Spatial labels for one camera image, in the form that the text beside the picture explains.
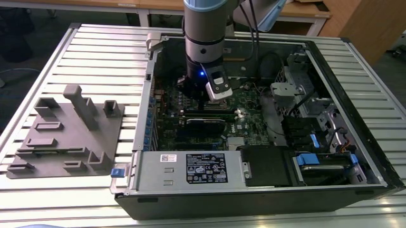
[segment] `white sticker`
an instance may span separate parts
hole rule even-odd
[[[328,18],[328,17],[329,17],[329,15],[321,15],[321,14],[316,14],[316,15],[315,15],[315,17],[316,17],[316,18]]]
[[[122,4],[122,3],[118,3],[117,5],[118,5],[118,6],[134,7],[134,4]]]
[[[160,162],[176,162],[176,154],[161,154]]]

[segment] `silver cylinder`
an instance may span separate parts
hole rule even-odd
[[[209,63],[222,55],[224,40],[213,45],[200,45],[185,39],[185,53],[198,63]]]
[[[224,37],[226,4],[209,12],[196,12],[184,7],[184,31],[197,42],[213,42]]]

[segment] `wooden cabinet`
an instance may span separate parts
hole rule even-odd
[[[406,0],[324,0],[321,37],[345,37],[372,65],[406,30]]]

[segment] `power supply label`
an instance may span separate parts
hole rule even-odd
[[[185,154],[185,174],[189,184],[226,183],[224,154]]]

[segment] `aluminum table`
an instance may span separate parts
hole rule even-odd
[[[6,167],[35,118],[39,97],[62,97],[66,84],[80,84],[94,103],[125,104],[116,163],[129,162],[145,74],[145,39],[150,31],[178,29],[82,24],[68,29],[27,95],[0,137],[0,227],[48,224],[61,227],[244,227],[313,228],[406,227],[406,191],[365,200],[328,213],[136,221],[109,192],[110,177],[62,177],[10,180]],[[261,34],[264,38],[308,39],[328,62],[381,150],[406,179],[406,110],[371,70],[351,43],[339,38]]]

